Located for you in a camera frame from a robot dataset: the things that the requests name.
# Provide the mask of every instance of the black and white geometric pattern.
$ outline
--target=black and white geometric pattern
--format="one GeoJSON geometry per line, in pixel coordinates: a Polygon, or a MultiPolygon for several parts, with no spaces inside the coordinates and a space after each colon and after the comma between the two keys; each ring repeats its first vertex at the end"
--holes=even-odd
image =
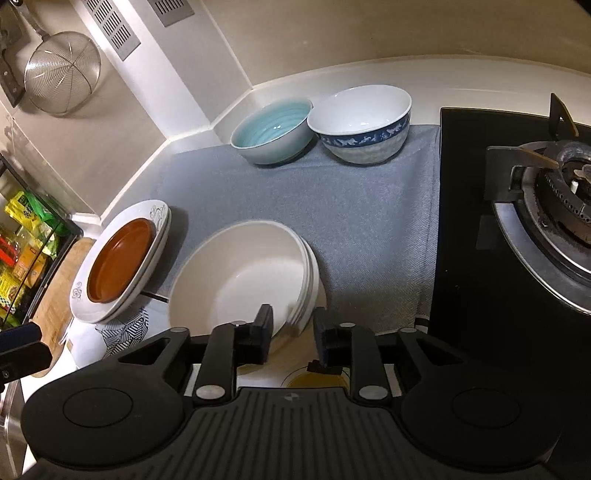
{"type": "Polygon", "coordinates": [[[150,316],[143,307],[140,307],[125,323],[116,320],[95,327],[95,330],[103,337],[107,347],[105,357],[140,343],[148,333],[149,325],[150,316]]]}

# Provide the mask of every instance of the blue-gray placemat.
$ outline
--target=blue-gray placemat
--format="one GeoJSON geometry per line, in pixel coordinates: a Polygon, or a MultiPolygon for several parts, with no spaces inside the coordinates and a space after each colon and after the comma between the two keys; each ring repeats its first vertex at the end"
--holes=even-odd
{"type": "Polygon", "coordinates": [[[340,163],[319,142],[275,168],[254,167],[228,145],[176,155],[146,196],[173,213],[147,290],[168,297],[186,259],[214,232],[273,219],[310,243],[339,319],[375,332],[411,325],[431,305],[439,132],[436,125],[411,126],[399,154],[370,167],[340,163]]]}

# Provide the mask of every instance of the vent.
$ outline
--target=vent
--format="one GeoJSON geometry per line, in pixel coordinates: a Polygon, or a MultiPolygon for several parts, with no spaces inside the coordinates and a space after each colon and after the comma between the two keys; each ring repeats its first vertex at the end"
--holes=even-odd
{"type": "Polygon", "coordinates": [[[148,0],[148,3],[165,27],[195,13],[187,0],[148,0]]]}
{"type": "Polygon", "coordinates": [[[119,58],[125,60],[139,46],[139,38],[121,12],[111,0],[85,0],[84,4],[119,58]]]}

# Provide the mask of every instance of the stack of plates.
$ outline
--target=stack of plates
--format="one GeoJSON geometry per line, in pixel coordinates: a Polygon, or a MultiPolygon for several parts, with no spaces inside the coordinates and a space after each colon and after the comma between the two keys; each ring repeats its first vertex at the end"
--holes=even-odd
{"type": "Polygon", "coordinates": [[[170,222],[170,210],[160,200],[136,203],[117,215],[92,246],[76,274],[70,290],[72,315],[81,322],[99,323],[107,322],[123,313],[140,294],[154,272],[168,238],[170,222]],[[119,297],[107,303],[91,301],[87,292],[88,279],[97,257],[119,229],[138,218],[146,218],[154,224],[154,237],[139,269],[119,297]]]}
{"type": "Polygon", "coordinates": [[[217,325],[252,322],[262,304],[273,307],[273,334],[299,335],[319,292],[318,262],[308,243],[270,220],[232,225],[195,251],[176,278],[170,325],[208,335],[217,325]]]}

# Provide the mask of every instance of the cleaver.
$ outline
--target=cleaver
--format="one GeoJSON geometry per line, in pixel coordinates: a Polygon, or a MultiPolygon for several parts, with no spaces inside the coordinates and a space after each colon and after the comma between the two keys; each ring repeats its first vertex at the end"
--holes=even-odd
{"type": "Polygon", "coordinates": [[[21,37],[22,31],[17,16],[10,3],[4,1],[0,6],[0,85],[12,106],[18,105],[25,89],[15,79],[5,53],[8,46],[16,43],[21,37]]]}

